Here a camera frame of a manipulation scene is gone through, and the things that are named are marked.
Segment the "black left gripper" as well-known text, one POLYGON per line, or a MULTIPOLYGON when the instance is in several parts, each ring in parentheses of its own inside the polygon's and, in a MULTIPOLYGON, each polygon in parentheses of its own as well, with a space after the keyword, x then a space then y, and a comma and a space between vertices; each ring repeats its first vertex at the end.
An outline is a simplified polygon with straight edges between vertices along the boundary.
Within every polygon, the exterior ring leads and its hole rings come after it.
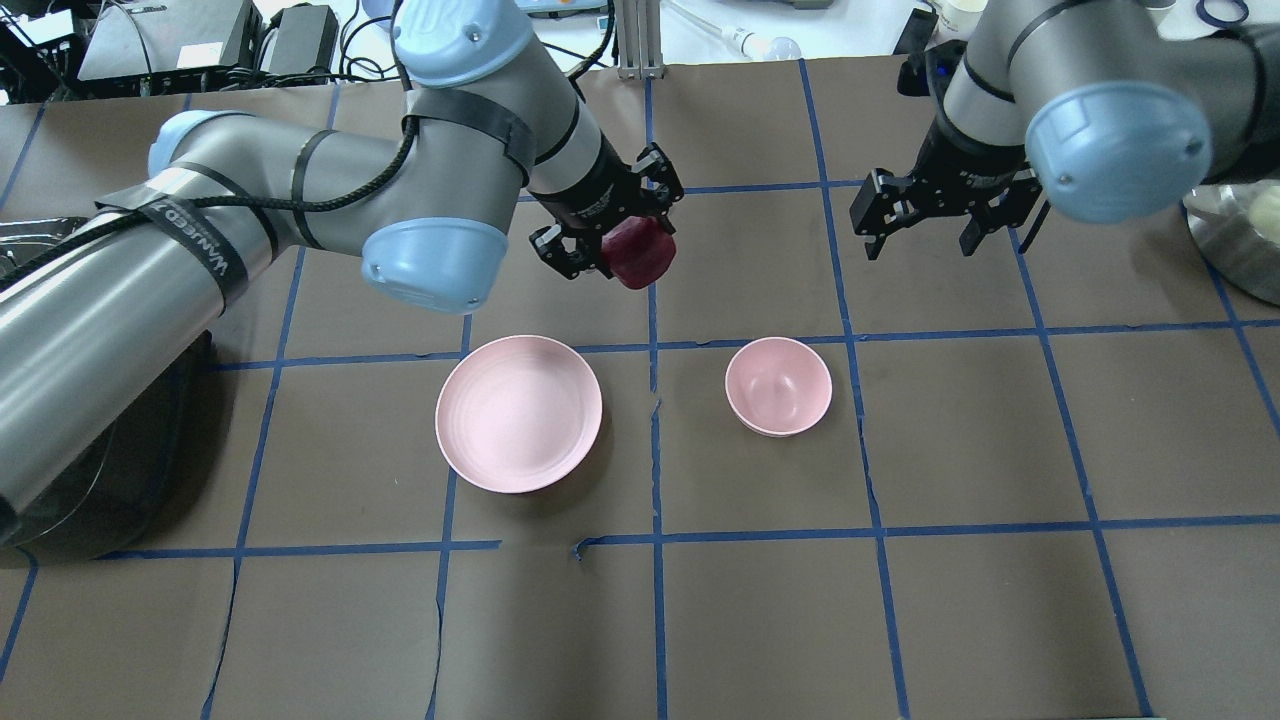
POLYGON ((550 214, 550 224, 527 240, 545 265, 570 281, 593 272, 612 279, 605 234, 630 217, 668 217, 685 196, 658 143, 645 145, 627 164, 603 135, 564 135, 536 154, 527 191, 550 214))

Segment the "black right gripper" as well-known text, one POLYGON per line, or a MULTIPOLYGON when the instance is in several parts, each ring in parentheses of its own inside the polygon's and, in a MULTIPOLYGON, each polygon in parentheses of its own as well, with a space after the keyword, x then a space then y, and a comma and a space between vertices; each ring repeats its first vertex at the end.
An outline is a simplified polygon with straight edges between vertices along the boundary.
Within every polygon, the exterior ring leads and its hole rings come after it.
POLYGON ((969 220, 959 237, 964 258, 998 231, 1027 223, 1041 201, 1041 178, 1025 164, 1023 145, 992 145, 961 132, 947 117, 932 120, 908 176, 874 168, 850 205, 854 233, 874 261, 891 234, 925 217, 969 220))

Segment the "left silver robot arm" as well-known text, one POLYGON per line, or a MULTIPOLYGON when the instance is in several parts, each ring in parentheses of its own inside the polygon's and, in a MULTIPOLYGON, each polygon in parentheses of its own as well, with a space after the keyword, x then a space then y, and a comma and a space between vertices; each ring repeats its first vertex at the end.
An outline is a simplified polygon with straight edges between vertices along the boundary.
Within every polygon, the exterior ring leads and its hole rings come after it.
POLYGON ((536 255, 644 288, 644 228, 685 190, 649 143, 623 161, 511 1, 402 1, 399 138, 242 111, 183 111, 140 184, 3 277, 3 536, 291 245, 356 256, 388 297, 483 306, 521 192, 550 215, 536 255))

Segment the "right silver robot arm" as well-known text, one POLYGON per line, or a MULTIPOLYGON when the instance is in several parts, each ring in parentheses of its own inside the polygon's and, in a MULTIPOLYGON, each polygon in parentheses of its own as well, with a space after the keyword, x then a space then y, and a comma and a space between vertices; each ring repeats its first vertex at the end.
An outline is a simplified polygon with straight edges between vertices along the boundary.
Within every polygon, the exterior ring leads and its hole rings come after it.
POLYGON ((1117 224, 1202 184, 1277 177, 1275 24, 1158 35, 1138 1, 992 1, 968 40, 911 53, 899 92, 934 117, 910 172, 876 168, 850 209, 865 254, 963 217, 972 255, 1044 214, 1117 224))

